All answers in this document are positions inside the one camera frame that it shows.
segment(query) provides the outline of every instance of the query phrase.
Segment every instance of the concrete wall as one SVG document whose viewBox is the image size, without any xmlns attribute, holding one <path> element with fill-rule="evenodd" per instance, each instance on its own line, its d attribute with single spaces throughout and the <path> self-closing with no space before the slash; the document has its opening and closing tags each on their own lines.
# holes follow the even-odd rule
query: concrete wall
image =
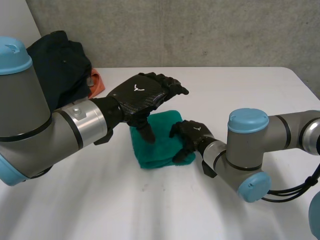
<svg viewBox="0 0 320 240">
<path fill-rule="evenodd" d="M 26 0 L 95 67 L 282 66 L 320 97 L 319 0 Z"/>
<path fill-rule="evenodd" d="M 0 0 L 0 36 L 10 36 L 29 47 L 41 36 L 25 0 Z"/>
</svg>

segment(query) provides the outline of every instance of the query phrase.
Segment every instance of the green towel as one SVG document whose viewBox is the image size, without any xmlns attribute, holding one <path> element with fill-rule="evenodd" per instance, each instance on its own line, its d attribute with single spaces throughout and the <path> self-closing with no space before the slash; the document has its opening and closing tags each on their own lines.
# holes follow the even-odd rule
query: green towel
<svg viewBox="0 0 320 240">
<path fill-rule="evenodd" d="M 154 144 L 145 142 L 137 129 L 135 127 L 130 127 L 134 155 L 142 169 L 155 169 L 171 165 L 187 165 L 192 163 L 196 158 L 194 153 L 189 154 L 183 162 L 172 162 L 172 158 L 183 147 L 183 144 L 177 136 L 169 138 L 169 133 L 171 126 L 176 122 L 181 121 L 181 115 L 176 110 L 150 115 L 148 117 L 148 122 L 155 135 Z"/>
</svg>

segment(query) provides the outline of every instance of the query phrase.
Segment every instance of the table surface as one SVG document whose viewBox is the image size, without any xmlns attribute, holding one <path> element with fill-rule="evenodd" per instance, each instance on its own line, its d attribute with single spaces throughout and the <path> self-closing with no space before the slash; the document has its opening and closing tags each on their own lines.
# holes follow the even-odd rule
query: table surface
<svg viewBox="0 0 320 240">
<path fill-rule="evenodd" d="M 287 68 L 98 68 L 106 90 L 143 72 L 174 77 L 189 89 L 156 112 L 178 110 L 227 140 L 229 113 L 258 108 L 268 115 L 320 109 L 319 100 Z M 1 240 L 301 240 L 315 239 L 308 209 L 320 184 L 288 203 L 246 203 L 219 178 L 205 176 L 201 156 L 187 166 L 142 170 L 129 127 L 93 144 L 34 180 L 0 183 Z M 295 187 L 319 158 L 298 149 L 266 153 L 272 189 Z"/>
</svg>

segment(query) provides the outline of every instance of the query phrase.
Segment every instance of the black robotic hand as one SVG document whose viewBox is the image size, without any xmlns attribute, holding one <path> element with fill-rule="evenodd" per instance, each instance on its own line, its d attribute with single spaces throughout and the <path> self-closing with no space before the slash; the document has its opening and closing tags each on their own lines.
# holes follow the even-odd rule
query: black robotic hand
<svg viewBox="0 0 320 240">
<path fill-rule="evenodd" d="M 137 128 L 146 142 L 154 143 L 156 138 L 147 117 L 163 102 L 180 94 L 187 95 L 189 91 L 181 86 L 178 80 L 151 72 L 148 74 L 139 73 L 113 89 L 107 97 L 95 98 L 92 101 L 99 109 L 107 108 L 104 111 L 105 114 L 102 111 L 106 121 L 108 118 L 116 118 L 114 123 L 108 125 L 107 122 L 108 126 L 113 128 L 119 122 L 125 122 L 129 126 Z"/>
<path fill-rule="evenodd" d="M 182 149 L 172 159 L 174 163 L 182 162 L 190 153 L 199 151 L 201 144 L 214 140 L 206 125 L 192 120 L 172 125 L 169 137 L 173 138 L 174 135 L 178 135 L 183 141 Z"/>
</svg>

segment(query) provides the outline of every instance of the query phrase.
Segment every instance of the black band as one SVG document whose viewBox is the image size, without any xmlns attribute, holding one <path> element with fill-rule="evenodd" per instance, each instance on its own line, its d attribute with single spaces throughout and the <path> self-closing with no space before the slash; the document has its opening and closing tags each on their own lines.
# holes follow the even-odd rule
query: black band
<svg viewBox="0 0 320 240">
<path fill-rule="evenodd" d="M 314 119 L 311 119 L 311 120 L 308 121 L 308 122 L 306 123 L 306 125 L 304 125 L 303 128 L 301 129 L 301 132 L 300 132 L 300 135 L 299 135 L 299 145 L 300 145 L 300 147 L 301 147 L 301 149 L 302 149 L 303 151 L 306 151 L 306 150 L 304 149 L 304 146 L 302 145 L 302 139 L 303 139 L 304 133 L 305 133 L 307 127 L 308 127 L 313 121 L 315 121 L 315 120 L 317 120 L 317 119 L 320 119 L 320 117 L 315 117 Z"/>
<path fill-rule="evenodd" d="M 320 135 L 318 136 L 318 139 L 316 140 L 316 151 L 320 155 Z"/>
<path fill-rule="evenodd" d="M 70 125 L 70 127 L 74 133 L 76 142 L 78 143 L 78 148 L 79 148 L 79 150 L 82 149 L 84 147 L 84 142 L 82 140 L 81 134 L 80 134 L 79 129 L 77 128 L 77 125 L 75 124 L 75 122 L 72 120 L 72 118 L 69 116 L 69 114 L 66 113 L 65 111 L 58 110 L 56 112 L 59 113 L 66 120 L 66 122 Z"/>
<path fill-rule="evenodd" d="M 217 164 L 219 158 L 220 158 L 223 154 L 225 154 L 226 152 L 227 152 L 227 150 L 223 150 L 222 152 L 220 152 L 220 153 L 218 154 L 218 156 L 216 156 L 215 160 L 213 161 L 213 170 L 214 170 L 214 171 L 216 170 L 216 164 Z"/>
<path fill-rule="evenodd" d="M 238 169 L 240 171 L 248 171 L 248 172 L 250 172 L 250 171 L 258 170 L 258 169 L 260 169 L 262 167 L 262 163 L 259 166 L 255 166 L 255 167 L 242 167 L 242 166 L 234 165 L 233 163 L 229 162 L 229 160 L 227 158 L 225 160 L 231 167 L 233 167 L 234 169 Z"/>
<path fill-rule="evenodd" d="M 49 119 L 42 124 L 40 127 L 37 127 L 34 130 L 28 131 L 26 133 L 22 133 L 16 136 L 0 136 L 0 142 L 16 142 L 16 141 L 21 141 L 23 139 L 27 139 L 27 138 L 31 138 L 39 133 L 41 133 L 42 131 L 46 130 L 47 127 L 50 126 L 50 124 L 52 123 L 52 115 L 50 114 Z"/>
<path fill-rule="evenodd" d="M 287 123 L 287 121 L 280 115 L 275 115 L 275 117 L 277 117 L 278 119 L 281 120 L 281 122 L 283 123 L 284 125 L 284 128 L 285 128 L 285 132 L 286 132 L 286 142 L 285 142 L 285 145 L 284 145 L 284 148 L 283 149 L 286 149 L 287 147 L 289 147 L 290 143 L 291 143 L 291 131 L 290 131 L 290 127 Z"/>
</svg>

